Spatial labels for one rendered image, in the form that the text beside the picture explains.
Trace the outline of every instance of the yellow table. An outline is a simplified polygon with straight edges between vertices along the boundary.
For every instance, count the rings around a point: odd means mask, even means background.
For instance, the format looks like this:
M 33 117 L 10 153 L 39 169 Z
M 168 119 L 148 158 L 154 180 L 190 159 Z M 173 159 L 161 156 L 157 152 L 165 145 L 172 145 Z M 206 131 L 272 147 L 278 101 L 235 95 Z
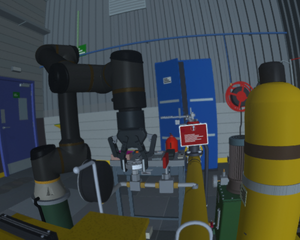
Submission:
M 56 232 L 59 240 L 145 240 L 148 218 L 119 216 L 90 211 L 73 228 L 55 226 L 19 213 L 12 217 Z M 22 238 L 0 229 L 0 240 Z

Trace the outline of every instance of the warning sign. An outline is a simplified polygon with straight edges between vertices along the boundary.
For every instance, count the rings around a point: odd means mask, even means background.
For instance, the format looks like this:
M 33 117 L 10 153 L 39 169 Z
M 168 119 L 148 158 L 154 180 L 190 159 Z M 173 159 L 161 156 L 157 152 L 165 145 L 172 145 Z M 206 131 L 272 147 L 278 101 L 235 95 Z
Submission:
M 180 125 L 180 144 L 182 147 L 208 144 L 206 123 Z

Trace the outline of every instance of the gray wall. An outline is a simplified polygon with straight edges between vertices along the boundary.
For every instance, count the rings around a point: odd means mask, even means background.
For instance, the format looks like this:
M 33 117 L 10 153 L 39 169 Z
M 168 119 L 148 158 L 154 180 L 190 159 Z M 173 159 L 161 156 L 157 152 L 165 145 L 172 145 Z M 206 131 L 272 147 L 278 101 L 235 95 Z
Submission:
M 155 150 L 161 149 L 159 111 L 158 107 L 146 107 L 144 110 L 145 129 L 148 134 L 157 134 Z M 239 135 L 240 113 L 231 110 L 226 103 L 217 103 L 218 122 L 218 158 L 226 158 L 229 155 L 229 137 Z M 117 116 L 118 111 L 90 112 L 79 114 L 80 135 L 91 149 L 92 159 L 110 160 L 111 149 L 108 137 L 118 133 Z M 245 134 L 245 113 L 242 113 L 241 134 Z M 46 144 L 59 145 L 61 140 L 60 129 L 54 126 L 59 124 L 58 116 L 45 117 L 44 128 Z M 149 150 L 150 142 L 144 141 L 146 150 Z
M 286 44 L 289 58 L 300 58 L 300 0 L 278 0 L 278 4 L 283 28 L 288 33 Z M 292 61 L 292 66 L 294 85 L 300 89 L 300 59 Z
M 50 0 L 45 27 L 51 33 L 44 44 L 87 44 L 91 52 L 121 44 L 185 35 L 245 32 L 283 32 L 277 0 L 146 0 L 146 8 L 109 16 L 108 0 Z M 226 36 L 232 82 L 255 87 L 258 67 L 264 62 L 288 60 L 284 35 Z M 122 47 L 142 53 L 146 102 L 157 107 L 155 63 L 211 58 L 216 102 L 225 102 L 230 85 L 227 56 L 222 36 L 182 38 Z M 81 57 L 80 64 L 109 62 L 116 49 Z M 290 70 L 285 68 L 287 82 Z M 58 98 L 51 93 L 48 74 L 43 71 L 44 116 L 58 116 Z M 78 112 L 113 110 L 112 93 L 78 93 Z
M 45 0 L 0 0 L 0 6 L 44 26 Z M 34 81 L 36 118 L 44 117 L 43 70 L 35 53 L 44 36 L 0 17 L 0 76 Z M 22 72 L 12 72 L 11 66 Z

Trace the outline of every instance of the gray floor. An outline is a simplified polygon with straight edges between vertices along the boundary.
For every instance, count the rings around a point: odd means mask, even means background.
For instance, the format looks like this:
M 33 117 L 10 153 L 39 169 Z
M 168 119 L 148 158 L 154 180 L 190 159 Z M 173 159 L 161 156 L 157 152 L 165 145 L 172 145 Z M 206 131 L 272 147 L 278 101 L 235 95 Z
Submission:
M 218 169 L 209 171 L 208 181 L 208 220 L 215 221 L 217 188 L 212 186 L 212 176 L 221 175 L 223 169 L 228 172 L 228 164 L 218 165 Z M 121 176 L 120 182 L 125 181 L 125 176 Z M 143 182 L 155 183 L 159 181 L 159 176 L 141 176 Z M 99 212 L 97 203 L 88 203 L 82 200 L 77 187 L 77 175 L 73 172 L 61 175 L 61 180 L 66 188 L 70 189 L 71 196 L 68 199 L 73 224 L 78 223 L 88 212 Z M 0 178 L 0 214 L 5 213 L 12 216 L 20 213 L 40 220 L 37 207 L 31 201 L 31 194 L 34 192 L 35 181 L 31 168 L 14 173 L 9 177 Z M 120 189 L 123 201 L 123 214 L 130 215 L 129 199 L 127 189 Z M 178 216 L 178 190 L 172 194 L 160 194 L 158 189 L 143 188 L 140 192 L 133 192 L 134 212 L 136 215 L 144 216 Z M 118 214 L 116 195 L 103 204 L 103 212 L 106 214 Z M 151 240 L 174 240 L 178 221 L 170 220 L 150 220 L 149 226 L 153 227 Z

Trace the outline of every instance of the green sign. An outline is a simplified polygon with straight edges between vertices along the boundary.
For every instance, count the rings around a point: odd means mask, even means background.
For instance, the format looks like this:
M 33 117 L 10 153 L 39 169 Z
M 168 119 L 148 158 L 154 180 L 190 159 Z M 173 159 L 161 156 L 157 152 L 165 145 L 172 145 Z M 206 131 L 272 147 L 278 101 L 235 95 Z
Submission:
M 80 45 L 80 46 L 78 47 L 78 49 L 79 49 L 79 55 L 85 54 L 85 53 L 87 52 L 87 44 Z
M 14 99 L 19 99 L 20 98 L 20 92 L 14 91 L 13 92 L 13 98 Z

